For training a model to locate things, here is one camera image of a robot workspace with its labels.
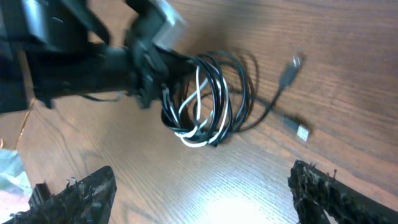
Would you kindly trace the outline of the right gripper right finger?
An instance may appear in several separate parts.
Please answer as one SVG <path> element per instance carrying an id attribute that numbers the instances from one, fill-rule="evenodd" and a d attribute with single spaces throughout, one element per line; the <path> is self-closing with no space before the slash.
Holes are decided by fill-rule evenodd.
<path id="1" fill-rule="evenodd" d="M 397 223 L 397 212 L 323 173 L 295 161 L 287 179 L 300 223 Z"/>

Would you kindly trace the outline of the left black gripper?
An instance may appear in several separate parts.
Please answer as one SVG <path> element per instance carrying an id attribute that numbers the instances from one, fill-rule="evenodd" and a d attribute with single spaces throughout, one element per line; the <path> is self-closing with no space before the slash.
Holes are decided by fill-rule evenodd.
<path id="1" fill-rule="evenodd" d="M 137 13 L 126 31 L 124 45 L 131 55 L 137 101 L 141 109 L 146 109 L 152 101 L 162 98 L 164 90 L 178 88 L 195 66 L 190 56 L 174 48 L 161 49 L 153 43 L 152 39 L 165 22 L 157 1 L 125 0 L 125 3 Z"/>

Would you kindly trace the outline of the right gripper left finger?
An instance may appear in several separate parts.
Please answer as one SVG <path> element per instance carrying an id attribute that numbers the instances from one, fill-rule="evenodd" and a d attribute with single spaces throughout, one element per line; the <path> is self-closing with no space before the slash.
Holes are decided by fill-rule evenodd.
<path id="1" fill-rule="evenodd" d="M 5 223 L 108 223 L 116 191 L 116 178 L 110 166 L 81 180 L 68 179 L 58 194 L 51 194 L 43 182 L 35 185 L 28 201 L 29 209 L 11 214 Z"/>

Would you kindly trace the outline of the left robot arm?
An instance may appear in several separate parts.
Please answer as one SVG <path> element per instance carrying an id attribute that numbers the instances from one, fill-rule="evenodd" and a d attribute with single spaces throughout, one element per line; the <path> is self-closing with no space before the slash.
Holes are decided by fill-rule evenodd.
<path id="1" fill-rule="evenodd" d="M 86 1 L 1 2 L 1 112 L 63 96 L 123 91 L 142 108 L 195 66 L 173 50 L 184 20 L 166 1 L 127 0 L 137 17 L 120 47 Z"/>

